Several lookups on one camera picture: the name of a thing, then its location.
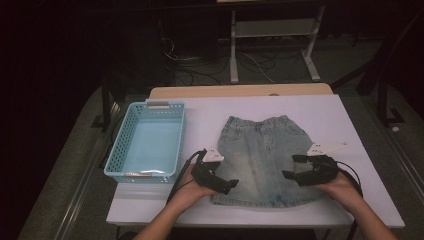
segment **forearm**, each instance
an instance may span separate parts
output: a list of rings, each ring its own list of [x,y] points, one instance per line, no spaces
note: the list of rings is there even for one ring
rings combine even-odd
[[[355,217],[364,239],[397,239],[365,201],[360,201],[348,210]]]
[[[181,215],[182,211],[172,205],[164,209],[146,226],[134,239],[135,240],[163,240],[171,232],[172,226]]]

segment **light blue denim skirt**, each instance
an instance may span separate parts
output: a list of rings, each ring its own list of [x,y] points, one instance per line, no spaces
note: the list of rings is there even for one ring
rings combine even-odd
[[[214,196],[213,203],[286,208],[326,196],[313,187],[299,187],[281,173],[293,171],[292,155],[305,155],[311,146],[308,134],[285,115],[262,122],[231,116],[218,141],[225,159],[216,175],[240,181],[228,195]]]

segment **blue plastic basket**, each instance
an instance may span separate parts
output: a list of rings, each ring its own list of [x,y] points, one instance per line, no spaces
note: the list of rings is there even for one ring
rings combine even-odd
[[[117,182],[173,183],[185,125],[183,102],[132,103],[104,173]]]

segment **floor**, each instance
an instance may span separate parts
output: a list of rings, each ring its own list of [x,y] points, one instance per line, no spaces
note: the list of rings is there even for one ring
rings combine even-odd
[[[227,40],[221,40],[218,57],[179,55],[173,72],[175,85],[228,85]],[[309,83],[306,66],[300,57],[306,39],[264,38],[238,43],[239,84]],[[312,54],[321,81],[331,84],[375,54],[380,42],[361,41],[352,46],[349,36],[318,39]],[[361,76],[334,90],[345,108],[372,160],[377,172],[397,206],[406,227],[393,231],[400,239],[419,239],[423,236],[424,201],[419,187],[423,172],[424,122],[405,102],[396,89],[389,88],[389,107],[396,108],[404,123],[385,128],[375,115],[376,96],[359,96],[355,87]],[[19,239],[114,239],[139,228],[121,228],[106,223],[116,182],[102,170],[111,135],[91,128],[101,115],[100,91],[93,93],[82,109],[74,129],[37,200]],[[112,116],[112,125],[119,113]],[[333,229],[327,239],[343,239],[349,228]],[[315,230],[321,239],[325,230]],[[362,239],[358,232],[354,239]]]

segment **gray carpet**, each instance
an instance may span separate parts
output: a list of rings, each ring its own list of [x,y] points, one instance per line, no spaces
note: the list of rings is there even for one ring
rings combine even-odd
[[[319,40],[312,54],[314,63],[323,82],[332,83],[356,67],[367,62],[375,53],[379,42],[359,42],[352,47],[349,37]],[[240,52],[252,54],[266,67],[267,76],[277,83],[310,82],[305,64],[299,56],[304,39],[284,40],[284,48],[270,49],[267,44],[255,43],[250,47],[241,45]],[[273,53],[281,53],[273,61],[266,61]],[[229,84],[226,58],[213,64],[202,65],[205,60],[184,62],[182,66],[207,74],[176,73],[176,84],[212,85]],[[268,84],[269,80],[258,71],[255,64],[244,58],[239,63],[240,84]],[[399,132],[382,127],[375,116],[375,96],[361,97],[354,91],[360,77],[352,80],[335,93],[342,102],[361,138],[370,159],[397,206],[406,227],[393,231],[400,239],[419,239],[424,236],[424,207],[413,179],[408,177],[411,165],[402,163],[404,158],[412,163],[417,172],[423,172],[422,146],[424,144],[424,122],[393,88],[389,90],[389,106],[396,108],[405,123],[395,124]],[[88,100],[69,139],[59,156],[54,170],[36,202],[20,239],[114,239],[116,226],[106,223],[106,216],[113,198],[116,183],[106,177],[99,168],[110,143],[112,129],[102,133],[91,128],[94,118],[101,115],[100,91]],[[114,115],[112,124],[117,120]],[[139,228],[122,228],[138,231]],[[328,239],[345,239],[348,228],[333,229]],[[316,230],[320,239],[324,230]],[[355,239],[362,239],[359,232]]]

